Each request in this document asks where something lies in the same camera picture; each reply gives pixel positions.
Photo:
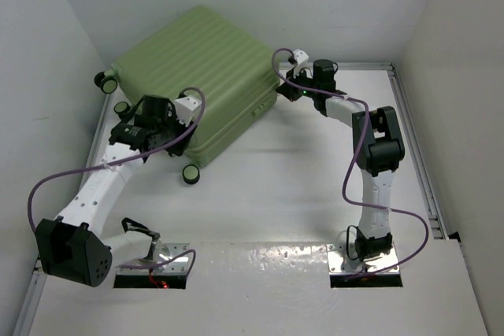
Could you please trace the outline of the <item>green suitcase with blue lining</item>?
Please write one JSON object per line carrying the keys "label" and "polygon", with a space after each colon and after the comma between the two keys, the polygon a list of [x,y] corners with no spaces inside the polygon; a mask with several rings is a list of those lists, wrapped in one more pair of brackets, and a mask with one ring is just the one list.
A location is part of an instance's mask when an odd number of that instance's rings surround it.
{"label": "green suitcase with blue lining", "polygon": [[204,168],[273,107],[279,80],[272,50],[206,6],[196,6],[119,56],[94,77],[136,103],[199,89],[206,106],[185,155]]}

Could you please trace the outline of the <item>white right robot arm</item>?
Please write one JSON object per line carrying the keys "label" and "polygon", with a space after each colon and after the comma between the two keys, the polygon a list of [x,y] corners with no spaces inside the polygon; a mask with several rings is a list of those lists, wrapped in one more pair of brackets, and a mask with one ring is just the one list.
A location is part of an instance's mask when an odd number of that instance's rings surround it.
{"label": "white right robot arm", "polygon": [[358,166],[362,177],[361,218],[355,227],[355,259],[365,261],[392,248],[389,224],[391,184],[405,147],[395,109],[384,106],[371,110],[363,101],[335,88],[337,65],[327,59],[310,68],[301,58],[288,59],[287,71],[276,92],[295,102],[306,96],[315,109],[344,123],[352,130],[354,156],[350,165]]}

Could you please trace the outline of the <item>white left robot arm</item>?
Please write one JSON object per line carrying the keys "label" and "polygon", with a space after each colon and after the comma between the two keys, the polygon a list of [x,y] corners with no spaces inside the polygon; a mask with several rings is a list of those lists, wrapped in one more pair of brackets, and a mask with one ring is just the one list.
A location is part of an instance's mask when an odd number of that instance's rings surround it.
{"label": "white left robot arm", "polygon": [[161,257],[159,233],[128,217],[121,222],[122,234],[103,239],[102,231],[132,176],[155,153],[182,155],[205,110],[205,96],[195,87],[182,90],[175,100],[145,95],[135,105],[115,105],[120,121],[100,162],[82,168],[89,176],[77,195],[53,219],[29,223],[45,274],[96,287],[114,268],[152,275],[196,254],[186,249]]}

